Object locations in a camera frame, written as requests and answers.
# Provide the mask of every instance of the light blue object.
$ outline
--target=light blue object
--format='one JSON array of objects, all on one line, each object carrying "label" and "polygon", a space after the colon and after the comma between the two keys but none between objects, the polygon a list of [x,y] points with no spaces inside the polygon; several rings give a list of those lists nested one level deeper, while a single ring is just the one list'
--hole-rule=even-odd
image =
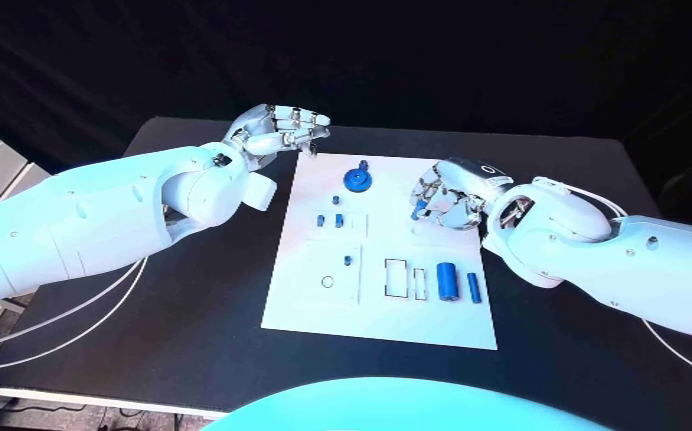
[{"label": "light blue object", "polygon": [[465,277],[468,278],[468,287],[471,288],[471,301],[477,304],[479,303],[478,278],[475,273],[468,273]]},{"label": "light blue object", "polygon": [[371,176],[367,172],[367,161],[360,161],[355,169],[350,169],[342,176],[342,185],[348,191],[361,193],[371,185]]},{"label": "light blue object", "polygon": [[439,291],[439,299],[442,301],[456,301],[456,268],[451,263],[439,263],[436,265],[436,289]]},{"label": "light blue object", "polygon": [[415,203],[413,214],[410,215],[410,219],[417,221],[417,211],[425,208],[425,201],[417,201]]},{"label": "light blue object", "polygon": [[208,431],[603,430],[583,418],[484,389],[404,378],[324,381],[266,396]]}]

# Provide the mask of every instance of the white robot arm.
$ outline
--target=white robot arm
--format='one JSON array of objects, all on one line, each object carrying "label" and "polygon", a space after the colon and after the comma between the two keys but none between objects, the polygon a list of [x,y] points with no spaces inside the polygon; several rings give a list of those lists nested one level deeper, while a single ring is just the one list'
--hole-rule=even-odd
[{"label": "white robot arm", "polygon": [[110,271],[223,224],[240,202],[266,210],[276,185],[256,174],[276,152],[314,154],[328,118],[259,105],[221,142],[71,169],[0,203],[0,297]]},{"label": "white robot arm", "polygon": [[474,228],[485,214],[482,247],[528,283],[553,288],[567,280],[606,306],[692,334],[692,226],[626,216],[547,178],[514,186],[495,167],[456,158],[420,177],[410,204],[413,220],[453,229]]}]

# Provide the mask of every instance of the black backdrop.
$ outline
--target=black backdrop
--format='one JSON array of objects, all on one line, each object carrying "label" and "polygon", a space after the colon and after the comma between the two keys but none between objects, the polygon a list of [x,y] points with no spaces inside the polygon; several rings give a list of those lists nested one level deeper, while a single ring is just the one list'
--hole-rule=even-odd
[{"label": "black backdrop", "polygon": [[654,193],[690,165],[688,0],[1,3],[0,139],[51,172],[116,157],[154,115],[262,102],[619,139]]}]

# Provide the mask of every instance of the white paper sheet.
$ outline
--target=white paper sheet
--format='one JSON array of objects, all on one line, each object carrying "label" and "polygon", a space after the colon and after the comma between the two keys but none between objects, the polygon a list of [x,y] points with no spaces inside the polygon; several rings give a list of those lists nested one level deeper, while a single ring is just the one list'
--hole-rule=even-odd
[{"label": "white paper sheet", "polygon": [[[342,175],[361,159],[371,187],[351,193]],[[477,230],[453,231],[410,219],[410,189],[435,162],[341,154],[298,157],[262,328],[497,349]],[[406,261],[407,298],[384,296],[384,259]],[[438,297],[441,262],[456,267],[461,299],[453,302]],[[425,301],[415,299],[415,268],[425,270]],[[471,302],[469,272],[479,304]]]}]

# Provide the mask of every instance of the table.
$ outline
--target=table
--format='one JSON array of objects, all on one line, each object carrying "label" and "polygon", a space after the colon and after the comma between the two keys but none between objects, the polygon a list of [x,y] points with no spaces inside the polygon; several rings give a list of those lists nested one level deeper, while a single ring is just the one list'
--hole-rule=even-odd
[{"label": "table", "polygon": [[[227,122],[155,118],[126,155],[220,139]],[[465,156],[515,182],[547,176],[657,215],[621,144],[590,138],[331,128],[329,153]],[[298,385],[357,376],[455,382],[527,398],[618,429],[683,428],[692,369],[641,321],[599,305],[569,283],[527,284],[482,251],[498,351],[259,328],[288,202],[295,154],[262,170],[276,181],[269,210],[242,206],[220,227],[155,254],[120,309],[50,356],[0,369],[0,394],[220,416]],[[18,328],[66,310],[120,271],[41,286]],[[118,289],[64,322],[5,343],[0,362],[58,344],[105,314]],[[661,331],[692,355],[692,339]]]}]

